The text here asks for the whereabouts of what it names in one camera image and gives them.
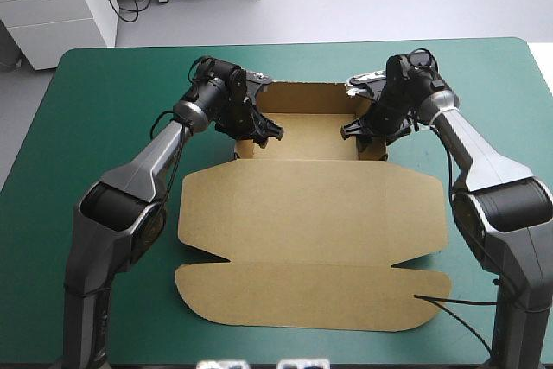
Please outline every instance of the cardboard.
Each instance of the cardboard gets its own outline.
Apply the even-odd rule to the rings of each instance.
[[[389,162],[240,159],[183,194],[179,239],[231,261],[392,266],[447,244],[442,184]]]
[[[362,153],[340,127],[370,104],[339,84],[270,85],[257,98],[284,127],[265,149],[183,181],[179,239],[230,260],[175,273],[188,306],[234,325],[398,331],[439,311],[414,294],[447,296],[440,272],[392,268],[447,244],[441,183]]]
[[[320,264],[194,264],[175,274],[187,305],[231,325],[399,331],[436,307],[413,293],[447,296],[441,272]]]

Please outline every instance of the box flap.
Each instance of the box flap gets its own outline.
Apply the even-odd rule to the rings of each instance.
[[[442,184],[389,162],[240,159],[182,195],[179,239],[237,262],[386,266],[447,244]]]
[[[187,305],[217,323],[388,332],[438,313],[414,294],[451,289],[441,272],[312,264],[191,264],[175,281]]]

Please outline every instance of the green table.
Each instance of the green table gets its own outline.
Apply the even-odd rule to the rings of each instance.
[[[187,89],[186,73],[196,57],[212,54],[277,80],[342,81],[382,68],[391,54],[419,47],[434,52],[475,127],[500,152],[531,166],[553,185],[553,100],[530,50],[518,39],[88,49],[66,54],[0,193],[0,361],[49,362],[60,356],[72,205],[104,171],[129,161],[149,141],[156,115]],[[232,146],[230,138],[213,128],[194,137],[185,148],[178,177],[230,160]],[[445,183],[445,155],[431,133],[398,141],[390,154],[391,161]],[[173,280],[179,265],[205,258],[177,239],[180,196],[181,187],[174,186],[164,234],[132,272],[115,281],[112,363],[194,363],[207,358],[272,363],[302,356],[328,357],[335,363],[486,359],[480,343],[443,313],[397,334],[228,327],[201,319],[186,307]],[[450,215],[449,233],[445,251],[419,259],[415,266],[447,272],[454,283],[453,297],[492,300],[494,276],[480,269]],[[452,308],[490,339],[493,308]],[[552,326],[553,319],[544,361],[553,361]]]

